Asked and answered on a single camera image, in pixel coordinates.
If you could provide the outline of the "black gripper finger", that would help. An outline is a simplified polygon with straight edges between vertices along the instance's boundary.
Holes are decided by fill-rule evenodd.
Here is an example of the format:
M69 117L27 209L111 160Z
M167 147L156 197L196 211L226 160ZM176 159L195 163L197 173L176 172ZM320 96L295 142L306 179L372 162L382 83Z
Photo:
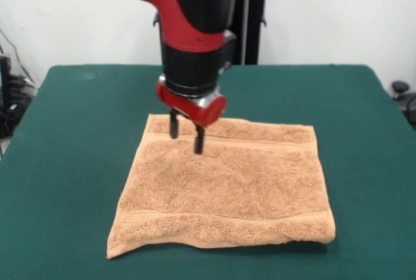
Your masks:
M194 143L194 153L201 155L203 153L203 145L205 140L205 129L199 125L196 126L197 136Z
M170 137L172 139L176 139L178 137L178 127L179 127L179 122L177 120L177 115L178 112L176 109L172 109L170 111Z

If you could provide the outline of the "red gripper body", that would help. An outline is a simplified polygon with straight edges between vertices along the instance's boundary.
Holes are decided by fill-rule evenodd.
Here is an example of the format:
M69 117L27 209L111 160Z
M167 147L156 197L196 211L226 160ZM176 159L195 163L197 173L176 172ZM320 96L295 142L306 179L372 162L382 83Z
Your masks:
M184 97L169 91L165 80L164 75L159 76L156 87L158 98L167 107L178 111L196 125L208 127L224 114L227 99L219 92L219 86L200 98Z

